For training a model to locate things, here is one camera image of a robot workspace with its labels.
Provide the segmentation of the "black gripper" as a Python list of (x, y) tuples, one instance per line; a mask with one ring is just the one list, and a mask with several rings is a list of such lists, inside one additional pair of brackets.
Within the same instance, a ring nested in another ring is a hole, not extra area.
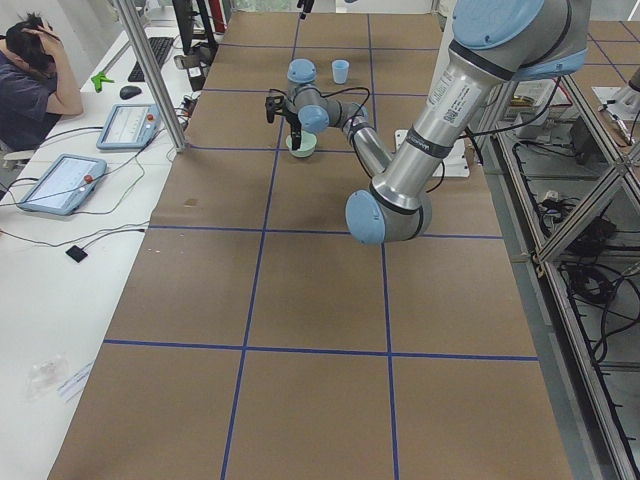
[[(314, 0), (298, 0), (299, 18), (305, 20), (312, 12)], [(291, 150), (297, 151), (301, 146), (302, 134), (300, 132), (300, 120), (298, 114), (288, 106), (288, 100), (284, 94), (275, 95), (269, 93), (265, 98), (265, 111), (268, 123), (273, 123), (276, 116), (285, 118), (291, 130)]]

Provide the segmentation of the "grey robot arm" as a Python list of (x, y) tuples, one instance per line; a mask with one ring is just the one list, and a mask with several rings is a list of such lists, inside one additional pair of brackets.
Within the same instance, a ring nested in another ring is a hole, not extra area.
[(390, 153), (369, 124), (366, 109), (333, 100), (315, 84), (307, 59), (290, 63), (284, 95), (269, 95), (266, 117), (286, 118), (292, 147), (302, 132), (340, 129), (370, 177), (367, 189), (350, 195), (348, 229), (364, 244), (405, 241), (428, 227), (426, 184), (497, 85), (554, 78), (579, 70), (587, 54), (588, 1), (459, 1), (452, 13), (449, 63), (424, 110)]

